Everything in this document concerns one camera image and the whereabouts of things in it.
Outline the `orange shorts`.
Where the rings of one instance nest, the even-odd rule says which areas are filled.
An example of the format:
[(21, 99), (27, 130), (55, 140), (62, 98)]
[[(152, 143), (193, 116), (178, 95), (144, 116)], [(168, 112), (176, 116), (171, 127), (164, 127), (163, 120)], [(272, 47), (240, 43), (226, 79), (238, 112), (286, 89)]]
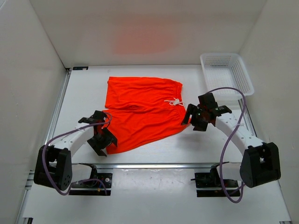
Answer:
[(107, 128), (118, 143), (106, 147), (107, 153), (124, 153), (185, 130), (182, 90), (182, 83), (167, 78), (110, 77), (105, 111), (112, 121)]

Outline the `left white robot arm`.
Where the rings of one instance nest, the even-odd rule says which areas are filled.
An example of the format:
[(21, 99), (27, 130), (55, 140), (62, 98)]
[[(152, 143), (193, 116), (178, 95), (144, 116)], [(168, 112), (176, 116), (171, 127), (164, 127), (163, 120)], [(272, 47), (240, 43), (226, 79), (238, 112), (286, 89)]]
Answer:
[(73, 164), (72, 156), (87, 143), (98, 156), (110, 145), (116, 146), (117, 138), (109, 131), (112, 115), (95, 111), (90, 117), (82, 117), (75, 129), (48, 140), (38, 152), (34, 183), (55, 189), (66, 196), (80, 184), (97, 187), (107, 195), (103, 180), (98, 178), (97, 167), (90, 163)]

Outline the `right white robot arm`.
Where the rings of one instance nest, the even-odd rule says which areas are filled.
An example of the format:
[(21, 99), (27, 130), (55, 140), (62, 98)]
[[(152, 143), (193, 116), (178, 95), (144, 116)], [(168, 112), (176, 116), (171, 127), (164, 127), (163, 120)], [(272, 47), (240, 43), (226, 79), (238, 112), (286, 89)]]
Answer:
[(207, 180), (217, 187), (223, 185), (227, 179), (241, 181), (249, 188), (279, 180), (281, 170), (277, 145), (253, 136), (238, 123), (227, 106), (217, 104), (212, 93), (198, 98), (198, 105), (188, 105), (182, 124), (191, 124), (195, 131), (201, 132), (205, 132), (208, 124), (212, 124), (222, 131), (242, 154), (240, 163), (214, 164)]

